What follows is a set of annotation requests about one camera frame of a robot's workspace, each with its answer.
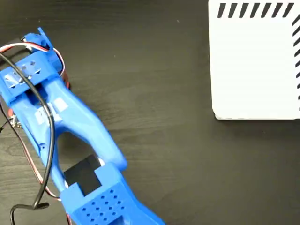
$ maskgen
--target blue 3d-printed part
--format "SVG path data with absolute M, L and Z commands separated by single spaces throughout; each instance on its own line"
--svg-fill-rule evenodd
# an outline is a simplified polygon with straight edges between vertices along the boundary
M 60 191 L 62 204 L 78 225 L 163 225 L 164 222 L 138 202 L 120 171 L 127 161 L 101 120 L 65 87 L 59 72 L 60 59 L 41 28 L 40 34 L 25 35 L 28 42 L 49 48 L 32 54 L 16 65 L 30 78 L 49 105 L 55 120 L 56 139 L 70 132 L 92 146 L 105 165 L 94 172 L 101 186 L 84 196 L 77 183 L 68 187 L 59 166 L 55 145 L 51 178 Z M 0 71 L 0 94 L 18 117 L 44 165 L 49 151 L 50 129 L 47 116 L 11 67 Z

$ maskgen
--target dark wooden table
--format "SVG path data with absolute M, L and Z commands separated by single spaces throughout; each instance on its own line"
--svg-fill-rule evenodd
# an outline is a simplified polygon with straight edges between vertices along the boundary
M 300 125 L 215 120 L 206 1 L 5 0 L 0 12 L 0 43 L 44 28 L 73 92 L 127 157 L 131 188 L 167 224 L 299 224 Z M 69 134 L 59 146 L 63 169 L 91 151 Z M 39 185 L 8 128 L 0 153 L 8 225 L 10 207 L 31 203 Z M 17 211 L 17 225 L 66 224 L 61 205 L 44 198 L 50 208 Z

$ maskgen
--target wire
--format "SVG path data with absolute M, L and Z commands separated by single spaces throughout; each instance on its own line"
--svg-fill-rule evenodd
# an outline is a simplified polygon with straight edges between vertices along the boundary
M 8 44 L 8 45 L 5 45 L 5 46 L 2 46 L 2 47 L 0 47 L 0 52 L 3 53 L 5 51 L 11 49 L 12 47 L 16 47 L 16 46 L 25 46 L 27 48 L 34 48 L 34 49 L 40 50 L 40 51 L 45 52 L 45 53 L 47 51 L 49 51 L 49 49 L 46 49 L 43 46 L 37 45 L 37 44 L 32 43 L 32 42 L 20 42 L 20 43 L 12 43 L 12 44 Z M 53 50 L 58 55 L 58 57 L 59 57 L 59 59 L 61 61 L 62 70 L 60 72 L 60 76 L 62 76 L 63 73 L 65 72 L 65 69 L 66 69 L 66 65 L 65 65 L 64 59 L 62 58 L 61 53 L 56 48 L 53 48 Z
M 0 57 L 16 71 L 16 73 L 24 80 L 24 82 L 29 86 L 29 88 L 34 93 L 34 95 L 38 98 L 38 100 L 40 101 L 40 103 L 44 108 L 44 111 L 47 115 L 47 118 L 49 120 L 49 125 L 50 125 L 50 142 L 49 142 L 50 144 L 49 144 L 48 160 L 47 160 L 46 169 L 44 173 L 43 183 L 41 184 L 37 197 L 35 198 L 32 205 L 17 204 L 12 207 L 10 211 L 10 222 L 11 225 L 15 225 L 14 212 L 16 209 L 21 208 L 27 210 L 38 210 L 38 209 L 47 208 L 49 206 L 49 203 L 47 202 L 40 203 L 40 201 L 43 197 L 50 176 L 50 170 L 51 170 L 53 154 L 54 154 L 55 129 L 54 129 L 54 119 L 53 119 L 52 112 L 50 111 L 47 103 L 40 95 L 38 90 L 35 88 L 33 83 L 26 77 L 26 75 L 23 74 L 23 72 L 15 65 L 15 63 L 11 61 L 8 57 L 6 57 L 1 51 L 0 51 Z
M 0 110 L 1 110 L 1 112 L 3 113 L 3 115 L 4 115 L 5 119 L 6 119 L 6 123 L 5 123 L 5 124 L 7 124 L 8 121 L 10 121 L 11 119 L 9 119 L 8 116 L 5 114 L 5 112 L 4 112 L 4 110 L 3 110 L 3 105 L 2 105 L 1 99 L 0 99 Z M 39 183 L 42 184 L 42 183 L 43 183 L 43 178 L 42 178 L 40 172 L 38 171 L 37 167 L 35 166 L 35 164 L 34 164 L 32 158 L 31 158 L 30 152 L 29 152 L 29 150 L 28 150 L 28 148 L 27 148 L 27 146 L 26 146 L 24 140 L 23 140 L 22 137 L 17 133 L 15 127 L 13 127 L 11 124 L 10 124 L 10 127 L 12 128 L 14 134 L 15 134 L 15 135 L 17 136 L 17 138 L 19 139 L 19 141 L 20 141 L 20 143 L 21 143 L 21 145 L 22 145 L 22 147 L 23 147 L 23 150 L 24 150 L 25 156 L 26 156 L 26 158 L 27 158 L 27 161 L 29 162 L 29 164 L 30 164 L 30 166 L 31 166 L 31 168 L 32 168 L 32 170 L 33 170 L 33 172 L 34 172 L 34 175 L 36 176 L 36 178 L 37 178 L 37 180 L 39 181 Z M 53 194 L 53 193 L 50 191 L 50 189 L 49 189 L 48 187 L 46 187 L 45 191 L 46 191 L 46 193 L 47 193 L 50 197 L 52 197 L 53 199 L 55 199 L 55 200 L 61 202 L 61 199 L 60 199 L 59 197 L 57 197 L 55 194 Z M 71 220 L 70 215 L 69 215 L 69 214 L 66 214 L 66 217 L 67 217 L 67 223 L 68 223 L 68 225 L 72 225 L 72 220 Z
M 35 49 L 40 50 L 40 51 L 43 51 L 43 52 L 47 52 L 47 51 L 48 51 L 48 49 L 44 48 L 44 47 L 41 46 L 41 45 L 37 45 L 37 44 L 31 43 L 31 42 L 22 42 L 22 43 L 8 44 L 8 45 L 5 45 L 5 46 L 3 46 L 3 47 L 0 47 L 0 52 L 5 52 L 5 51 L 7 51 L 7 50 L 9 50 L 10 48 L 15 47 L 15 46 L 25 46 L 25 47 L 27 47 L 27 48 L 29 48 L 29 49 L 30 49 L 30 48 L 35 48 Z M 63 60 L 63 57 L 62 57 L 61 53 L 60 53 L 57 49 L 55 49 L 55 48 L 53 48 L 53 49 L 54 49 L 54 51 L 56 52 L 56 54 L 58 55 L 58 57 L 59 57 L 59 59 L 60 59 L 60 61 L 61 61 L 61 63 L 62 63 L 62 70 L 61 70 L 61 72 L 60 72 L 60 76 L 62 76 L 62 75 L 64 74 L 65 68 L 66 68 L 65 62 L 64 62 L 64 60 Z M 0 108 L 1 108 L 1 111 L 2 111 L 3 115 L 4 115 L 5 118 L 7 119 L 6 123 L 5 123 L 4 125 L 2 125 L 2 127 L 1 127 L 1 128 L 3 129 L 4 126 L 5 126 L 7 123 L 10 124 L 10 119 L 9 119 L 9 118 L 6 116 L 6 114 L 4 113 L 4 110 L 3 110 L 3 107 L 2 107 L 1 101 L 0 101 Z M 23 139 L 21 138 L 21 136 L 17 133 L 16 129 L 15 129 L 11 124 L 10 124 L 10 126 L 11 126 L 13 132 L 14 132 L 14 133 L 16 134 L 16 136 L 18 137 L 19 141 L 21 142 L 22 147 L 23 147 L 23 150 L 24 150 L 24 153 L 25 153 L 25 156 L 26 156 L 26 159 L 27 159 L 27 161 L 29 162 L 29 164 L 30 164 L 30 166 L 31 166 L 31 168 L 32 168 L 32 170 L 33 170 L 33 172 L 34 172 L 34 174 L 35 174 L 37 180 L 38 180 L 39 183 L 42 185 L 43 182 L 44 182 L 44 179 L 42 178 L 40 172 L 38 171 L 37 167 L 35 166 L 35 164 L 34 164 L 32 158 L 31 158 L 31 155 L 30 155 L 30 153 L 29 153 L 29 151 L 28 151 L 28 148 L 26 147 L 25 142 L 23 141 Z M 60 199 L 59 197 L 57 197 L 54 193 L 52 193 L 52 192 L 50 191 L 50 189 L 48 188 L 48 186 L 45 187 L 45 192 L 46 192 L 50 197 L 54 198 L 55 200 L 61 201 L 61 199 Z M 14 211 L 15 211 L 17 208 L 25 208 L 25 209 L 30 209 L 30 210 L 31 210 L 31 208 L 28 207 L 28 206 L 26 206 L 26 205 L 16 205 L 16 206 L 14 206 L 14 207 L 11 209 L 11 215 L 10 215 L 10 217 L 11 217 L 11 224 L 14 224 Z M 71 218 L 70 218 L 70 215 L 69 215 L 69 214 L 67 214 L 67 223 L 68 223 L 68 225 L 72 225 L 72 221 L 71 221 Z

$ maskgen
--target white label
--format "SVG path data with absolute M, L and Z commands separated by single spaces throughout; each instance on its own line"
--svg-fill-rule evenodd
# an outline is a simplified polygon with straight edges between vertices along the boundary
M 66 104 L 66 102 L 60 97 L 55 99 L 53 103 L 54 103 L 55 107 L 59 110 L 59 112 L 62 112 L 68 108 L 68 105 Z
M 57 121 L 62 120 L 62 118 L 56 113 L 53 105 L 51 103 L 48 103 L 48 106 L 49 106 L 50 111 L 53 114 L 54 121 L 57 122 Z M 47 125 L 49 125 L 49 120 L 47 118 L 47 115 L 46 115 L 43 107 L 38 108 L 38 110 L 35 112 L 35 116 L 36 116 L 36 119 L 37 119 L 37 122 L 39 125 L 43 124 L 45 121 L 46 121 Z

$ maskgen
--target white box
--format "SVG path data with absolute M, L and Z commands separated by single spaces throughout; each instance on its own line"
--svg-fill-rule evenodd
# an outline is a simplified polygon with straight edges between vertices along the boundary
M 209 30 L 218 119 L 300 119 L 300 0 L 210 0 Z

